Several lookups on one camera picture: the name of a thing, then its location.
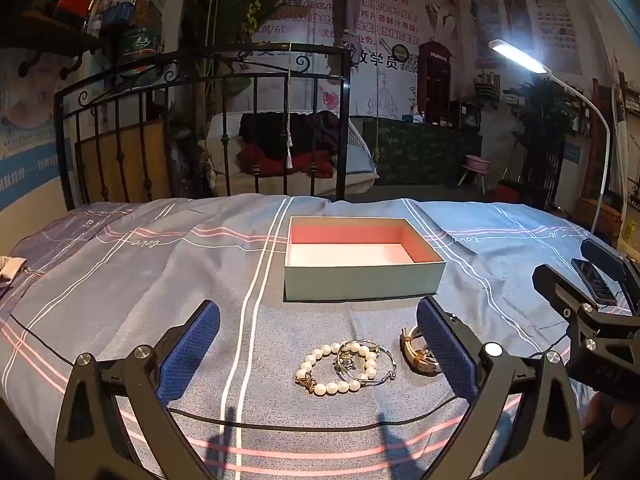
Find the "hanging swing chair with clothes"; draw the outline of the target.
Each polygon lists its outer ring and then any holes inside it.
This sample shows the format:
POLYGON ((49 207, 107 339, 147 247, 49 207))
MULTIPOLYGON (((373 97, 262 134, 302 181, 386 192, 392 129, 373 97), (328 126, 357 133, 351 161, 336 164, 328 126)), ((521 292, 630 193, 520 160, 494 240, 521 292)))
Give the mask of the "hanging swing chair with clothes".
POLYGON ((212 187, 221 196, 333 197, 340 132, 340 118, 328 110, 217 114, 206 138, 212 187))

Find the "dark wall shelf with items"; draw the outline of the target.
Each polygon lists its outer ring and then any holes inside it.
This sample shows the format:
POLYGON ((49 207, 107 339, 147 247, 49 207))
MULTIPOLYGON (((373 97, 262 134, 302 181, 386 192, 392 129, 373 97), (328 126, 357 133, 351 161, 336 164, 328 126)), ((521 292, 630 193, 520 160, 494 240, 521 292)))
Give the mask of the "dark wall shelf with items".
POLYGON ((61 68, 60 78, 66 79, 81 66, 85 52, 105 49, 111 58, 137 52, 132 37, 159 35, 163 24, 150 0, 32 0, 18 14, 16 27, 23 48, 32 51, 18 66, 18 76, 26 77, 47 53, 75 61, 61 68))

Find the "black iron bed frame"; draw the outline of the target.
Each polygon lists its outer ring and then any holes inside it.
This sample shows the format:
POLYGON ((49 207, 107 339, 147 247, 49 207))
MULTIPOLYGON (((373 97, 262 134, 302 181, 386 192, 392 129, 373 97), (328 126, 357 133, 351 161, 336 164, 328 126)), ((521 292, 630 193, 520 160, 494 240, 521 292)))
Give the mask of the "black iron bed frame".
POLYGON ((283 80, 283 122, 288 123, 290 83, 293 79, 312 81, 312 102, 318 103, 319 81, 329 80, 340 85, 340 114, 338 114, 337 177, 334 198, 344 200, 346 194, 348 106, 350 99, 350 51, 323 44, 296 44, 295 42, 251 42, 250 44, 223 44, 219 47, 189 51, 174 51, 140 58, 102 70, 58 91, 53 100, 55 147, 58 172, 66 209, 74 210, 75 202, 70 172, 75 171, 80 201, 88 203, 84 160, 80 153, 74 159, 67 157, 65 122, 78 119, 82 113, 94 114, 101 105, 114 104, 119 109, 122 99, 138 98, 138 126, 143 126, 143 105, 154 91, 164 94, 163 142, 169 189, 173 191, 174 173, 171 169, 169 147, 169 90, 187 86, 192 90, 192 132, 204 131, 204 122, 212 117, 212 108, 206 96, 212 92, 208 84, 220 83, 222 113, 222 148, 224 162, 229 161, 229 135, 227 86, 231 79, 244 78, 252 87, 264 78, 283 80))

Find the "beige strap wristwatch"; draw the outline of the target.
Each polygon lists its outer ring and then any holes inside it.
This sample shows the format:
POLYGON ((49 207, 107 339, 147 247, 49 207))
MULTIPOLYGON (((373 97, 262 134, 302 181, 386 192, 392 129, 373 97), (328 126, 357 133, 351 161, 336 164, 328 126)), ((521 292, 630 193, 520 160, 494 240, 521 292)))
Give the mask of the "beige strap wristwatch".
POLYGON ((420 328, 403 328, 399 335, 399 349, 413 373, 434 377, 442 372, 439 362, 422 336, 420 328))

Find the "open pink-lined gift box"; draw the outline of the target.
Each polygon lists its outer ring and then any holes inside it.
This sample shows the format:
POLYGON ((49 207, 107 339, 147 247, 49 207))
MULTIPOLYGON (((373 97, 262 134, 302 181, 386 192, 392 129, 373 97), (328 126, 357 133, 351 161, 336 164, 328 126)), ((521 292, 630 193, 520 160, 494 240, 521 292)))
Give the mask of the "open pink-lined gift box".
POLYGON ((403 218, 293 217, 285 299, 347 302, 433 295, 445 266, 403 218))

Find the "pink small stool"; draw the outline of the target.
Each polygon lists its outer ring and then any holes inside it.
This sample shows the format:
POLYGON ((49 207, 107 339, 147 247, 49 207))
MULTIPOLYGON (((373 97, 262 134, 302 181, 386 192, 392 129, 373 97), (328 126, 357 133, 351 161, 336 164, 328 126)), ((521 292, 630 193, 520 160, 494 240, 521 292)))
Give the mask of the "pink small stool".
POLYGON ((474 174, 474 177, 480 178, 480 188, 482 193, 486 194, 486 176, 489 174, 490 161, 488 159, 481 158, 475 155, 466 155, 465 163, 463 164, 463 174, 458 182, 458 186, 461 186, 469 174, 474 174))

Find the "red phone booth cabinet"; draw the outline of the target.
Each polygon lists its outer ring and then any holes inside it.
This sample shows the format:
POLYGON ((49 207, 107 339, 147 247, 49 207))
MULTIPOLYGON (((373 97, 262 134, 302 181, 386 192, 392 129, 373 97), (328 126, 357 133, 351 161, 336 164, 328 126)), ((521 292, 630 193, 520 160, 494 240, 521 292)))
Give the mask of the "red phone booth cabinet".
POLYGON ((419 46, 418 110, 429 124, 439 124, 447 115, 450 101, 451 53, 435 40, 419 46))

